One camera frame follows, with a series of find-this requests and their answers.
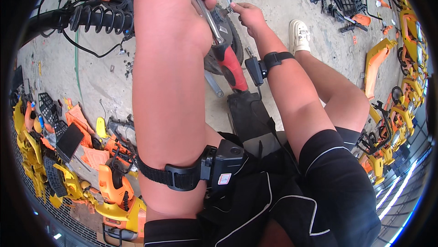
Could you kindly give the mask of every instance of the hand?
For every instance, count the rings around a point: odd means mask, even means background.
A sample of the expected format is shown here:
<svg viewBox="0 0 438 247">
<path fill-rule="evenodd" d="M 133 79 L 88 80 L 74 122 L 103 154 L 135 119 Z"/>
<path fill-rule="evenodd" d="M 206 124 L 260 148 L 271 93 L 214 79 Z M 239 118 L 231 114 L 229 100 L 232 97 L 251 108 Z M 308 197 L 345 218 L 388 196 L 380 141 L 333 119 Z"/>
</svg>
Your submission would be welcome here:
<svg viewBox="0 0 438 247">
<path fill-rule="evenodd" d="M 205 0 L 213 9 L 216 0 Z M 134 0 L 134 27 L 137 46 L 161 52 L 200 50 L 205 56 L 211 47 L 211 30 L 197 14 L 191 0 Z"/>
<path fill-rule="evenodd" d="M 248 34 L 251 37 L 256 38 L 258 31 L 268 26 L 263 13 L 255 5 L 250 3 L 231 3 L 231 7 L 240 14 L 239 21 L 248 28 Z"/>
</svg>

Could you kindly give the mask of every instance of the concrete floor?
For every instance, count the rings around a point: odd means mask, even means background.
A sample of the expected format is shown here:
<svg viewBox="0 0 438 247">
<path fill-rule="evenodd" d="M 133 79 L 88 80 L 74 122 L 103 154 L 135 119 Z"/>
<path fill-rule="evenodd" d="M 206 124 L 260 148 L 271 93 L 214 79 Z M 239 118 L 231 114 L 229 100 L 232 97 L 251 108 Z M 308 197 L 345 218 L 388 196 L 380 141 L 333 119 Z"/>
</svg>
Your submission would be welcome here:
<svg viewBox="0 0 438 247">
<path fill-rule="evenodd" d="M 280 37 L 282 42 L 289 46 L 288 27 L 289 22 L 293 19 L 304 21 L 309 27 L 312 35 L 310 48 L 312 54 L 328 64 L 338 72 L 342 73 L 350 81 L 359 87 L 363 86 L 363 79 L 360 74 L 365 69 L 365 58 L 367 52 L 377 44 L 381 38 L 388 37 L 395 39 L 396 31 L 392 29 L 389 34 L 382 34 L 382 25 L 379 20 L 372 19 L 369 31 L 365 32 L 356 29 L 354 33 L 347 32 L 342 34 L 339 28 L 346 26 L 346 23 L 337 23 L 334 18 L 321 14 L 321 5 L 314 5 L 309 0 L 234 0 L 235 2 L 249 2 L 260 7 L 265 15 L 267 24 Z M 42 12 L 55 9 L 58 0 L 46 0 L 42 6 Z M 377 14 L 379 12 L 383 19 L 391 24 L 392 10 L 383 7 L 376 7 L 375 0 L 369 0 L 369 12 Z M 247 34 L 245 27 L 238 22 L 238 14 L 232 14 L 231 20 L 238 28 L 244 47 L 250 45 L 257 54 L 254 40 Z M 74 40 L 75 33 L 66 30 L 67 34 Z M 357 37 L 357 44 L 353 44 L 353 35 Z M 98 54 L 106 52 L 115 44 L 122 40 L 122 36 L 116 36 L 114 33 L 107 35 L 105 32 L 96 34 L 93 27 L 88 33 L 84 32 L 83 27 L 79 31 L 79 44 L 95 51 Z M 391 89 L 398 85 L 402 79 L 402 73 L 397 61 L 396 49 L 399 45 L 391 50 L 388 58 L 379 68 L 378 78 L 375 84 L 375 99 L 386 102 Z M 74 46 L 71 45 L 61 34 L 53 34 L 49 38 L 39 36 L 25 45 L 18 53 L 17 65 L 23 66 L 24 79 L 27 84 L 29 79 L 34 91 L 34 98 L 38 97 L 40 92 L 48 92 L 54 99 L 63 97 L 71 98 L 74 104 L 80 102 L 82 112 L 88 119 L 92 127 L 96 124 L 98 117 L 106 118 L 113 116 L 118 119 L 125 119 L 132 113 L 132 77 L 125 78 L 125 63 L 134 60 L 135 38 L 124 42 L 123 47 L 127 54 L 119 55 L 118 50 L 114 50 L 108 56 L 98 59 L 93 55 L 79 50 L 79 82 L 82 91 L 80 97 L 76 72 Z M 41 62 L 41 75 L 39 75 L 38 62 Z M 111 65 L 114 66 L 114 72 L 110 72 Z M 245 76 L 250 86 L 250 91 L 255 92 L 256 88 L 252 84 L 249 74 L 244 70 Z M 215 93 L 205 82 L 205 120 L 217 131 L 231 132 L 227 118 L 227 95 L 231 93 L 226 80 L 222 76 L 214 76 L 220 87 L 225 93 L 222 98 L 216 97 Z M 265 83 L 261 87 L 263 102 L 268 113 L 276 122 L 277 130 L 282 130 L 280 115 L 273 100 L 269 86 Z M 367 125 L 367 128 L 374 127 L 374 124 Z M 133 132 L 127 132 L 127 135 L 133 135 Z M 83 152 L 77 151 L 76 156 L 79 159 Z M 98 188 L 97 172 L 89 166 L 85 166 L 76 159 L 72 163 L 73 168 L 83 179 L 92 183 Z M 139 195 L 138 184 L 134 178 L 132 181 L 136 194 Z"/>
</svg>

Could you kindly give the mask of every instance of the white sandal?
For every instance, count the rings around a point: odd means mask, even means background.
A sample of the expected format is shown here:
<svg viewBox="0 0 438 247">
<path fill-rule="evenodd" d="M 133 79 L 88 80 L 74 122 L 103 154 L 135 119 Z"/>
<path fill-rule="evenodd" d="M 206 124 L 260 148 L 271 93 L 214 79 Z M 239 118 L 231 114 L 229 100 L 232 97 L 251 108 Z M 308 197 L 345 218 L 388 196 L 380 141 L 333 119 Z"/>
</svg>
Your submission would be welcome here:
<svg viewBox="0 0 438 247">
<path fill-rule="evenodd" d="M 306 24 L 300 20 L 292 20 L 289 24 L 289 52 L 295 55 L 298 50 L 307 50 L 309 47 L 310 32 Z"/>
</svg>

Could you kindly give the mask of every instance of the white piping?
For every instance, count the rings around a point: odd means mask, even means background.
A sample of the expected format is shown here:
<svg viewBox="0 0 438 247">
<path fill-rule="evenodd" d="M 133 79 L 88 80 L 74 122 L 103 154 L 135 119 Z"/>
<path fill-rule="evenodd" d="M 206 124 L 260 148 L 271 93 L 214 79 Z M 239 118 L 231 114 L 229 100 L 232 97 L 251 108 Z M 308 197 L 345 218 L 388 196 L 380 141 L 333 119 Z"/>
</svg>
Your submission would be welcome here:
<svg viewBox="0 0 438 247">
<path fill-rule="evenodd" d="M 193 240 L 200 240 L 200 239 L 197 238 L 197 239 L 163 240 L 163 241 L 145 242 L 145 245 L 147 245 L 147 244 L 155 244 L 155 243 L 165 243 L 165 242 L 193 241 Z"/>
<path fill-rule="evenodd" d="M 242 164 L 242 166 L 239 168 L 239 170 L 236 173 L 234 173 L 234 176 L 237 175 L 237 173 L 239 173 L 242 170 L 242 168 L 244 167 L 244 165 L 248 161 L 248 159 L 249 159 L 249 157 L 247 157 L 247 159 L 245 160 L 244 164 Z"/>
<path fill-rule="evenodd" d="M 272 210 L 272 209 L 276 206 L 276 204 L 277 204 L 281 199 L 283 199 L 283 198 L 302 198 L 302 199 L 305 199 L 305 200 L 311 200 L 311 201 L 313 201 L 313 202 L 315 203 L 315 207 L 313 208 L 312 220 L 310 221 L 309 235 L 310 235 L 310 236 L 319 236 L 319 235 L 322 235 L 322 234 L 325 234 L 325 233 L 330 232 L 330 229 L 327 229 L 326 231 L 322 231 L 322 232 L 319 232 L 319 233 L 312 233 L 312 227 L 313 227 L 313 222 L 314 222 L 314 220 L 315 220 L 316 207 L 317 207 L 316 200 L 314 200 L 314 199 L 312 199 L 312 198 L 308 198 L 308 197 L 303 197 L 303 196 L 288 195 L 288 196 L 284 196 L 284 197 L 279 198 L 279 199 L 277 200 L 277 202 L 274 204 L 274 206 L 272 206 L 271 210 Z"/>
<path fill-rule="evenodd" d="M 223 211 L 221 208 L 219 208 L 219 207 L 216 207 L 216 206 L 212 206 L 213 208 L 216 208 L 216 209 L 218 209 L 219 211 L 222 211 L 222 212 L 224 212 L 224 213 L 228 213 L 229 211 L 231 211 L 231 209 L 230 210 L 228 210 L 228 211 Z"/>
<path fill-rule="evenodd" d="M 250 223 L 251 221 L 253 221 L 256 217 L 260 216 L 264 211 L 266 211 L 266 209 L 268 209 L 271 206 L 272 203 L 272 191 L 271 191 L 271 182 L 269 181 L 269 174 L 266 173 L 266 176 L 268 177 L 268 186 L 269 186 L 269 195 L 271 196 L 270 201 L 267 205 L 265 205 L 265 207 L 263 208 L 263 210 L 261 210 L 258 214 L 256 214 L 254 217 L 252 217 L 249 221 L 245 222 L 244 224 L 242 224 L 240 227 L 234 229 L 231 233 L 229 233 L 228 235 L 226 235 L 225 237 L 223 237 L 222 239 L 220 239 L 218 242 L 216 242 L 215 247 L 217 247 L 218 243 L 223 241 L 224 239 L 228 238 L 229 236 L 231 236 L 234 232 L 238 231 L 240 228 L 242 228 L 243 226 L 247 225 L 248 223 Z"/>
<path fill-rule="evenodd" d="M 312 164 L 313 164 L 313 163 L 314 163 L 319 157 L 321 157 L 322 155 L 324 155 L 325 153 L 327 153 L 327 152 L 329 152 L 329 151 L 332 151 L 332 150 L 334 150 L 334 149 L 338 149 L 338 148 L 344 148 L 344 149 L 348 150 L 348 148 L 346 148 L 346 147 L 343 147 L 343 146 L 336 146 L 336 147 L 332 147 L 332 148 L 330 148 L 330 149 L 328 149 L 328 150 L 326 150 L 326 151 L 320 153 L 319 156 L 316 157 L 316 158 L 313 160 L 313 162 L 309 165 L 309 167 L 307 168 L 306 173 L 304 174 L 304 176 L 307 175 L 307 172 L 309 171 L 310 166 L 312 166 Z"/>
</svg>

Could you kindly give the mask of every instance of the black shorts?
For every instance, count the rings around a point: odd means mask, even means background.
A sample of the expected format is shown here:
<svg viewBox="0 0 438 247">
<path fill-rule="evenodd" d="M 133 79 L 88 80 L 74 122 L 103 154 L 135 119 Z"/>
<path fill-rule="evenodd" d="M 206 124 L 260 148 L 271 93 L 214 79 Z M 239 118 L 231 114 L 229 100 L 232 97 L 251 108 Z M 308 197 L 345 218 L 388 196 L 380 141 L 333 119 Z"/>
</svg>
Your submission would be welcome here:
<svg viewBox="0 0 438 247">
<path fill-rule="evenodd" d="M 145 246 L 256 246 L 269 219 L 297 247 L 370 246 L 381 223 L 373 186 L 347 147 L 358 132 L 337 130 L 306 142 L 300 175 L 283 150 L 262 159 L 249 155 L 233 186 L 205 199 L 197 219 L 147 222 Z M 223 136 L 241 145 L 236 136 Z"/>
</svg>

